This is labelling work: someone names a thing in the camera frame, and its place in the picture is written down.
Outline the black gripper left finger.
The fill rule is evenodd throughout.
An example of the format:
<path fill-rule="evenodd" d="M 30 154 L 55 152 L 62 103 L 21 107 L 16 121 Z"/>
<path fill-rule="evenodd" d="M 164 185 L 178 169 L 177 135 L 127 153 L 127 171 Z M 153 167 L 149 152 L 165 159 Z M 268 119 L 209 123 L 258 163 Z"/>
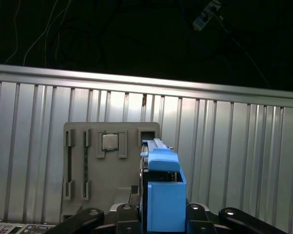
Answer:
<path fill-rule="evenodd" d="M 139 209 L 134 200 L 139 187 L 132 185 L 129 202 L 115 204 L 104 213 L 98 208 L 87 208 L 49 229 L 49 234 L 142 234 Z"/>

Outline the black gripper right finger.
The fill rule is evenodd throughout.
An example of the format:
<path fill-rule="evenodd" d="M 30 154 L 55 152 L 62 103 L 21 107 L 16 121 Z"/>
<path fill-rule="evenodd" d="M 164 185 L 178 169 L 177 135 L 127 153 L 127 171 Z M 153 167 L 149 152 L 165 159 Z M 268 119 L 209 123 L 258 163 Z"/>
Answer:
<path fill-rule="evenodd" d="M 233 207 L 212 213 L 204 204 L 186 206 L 187 234 L 286 234 L 242 210 Z"/>

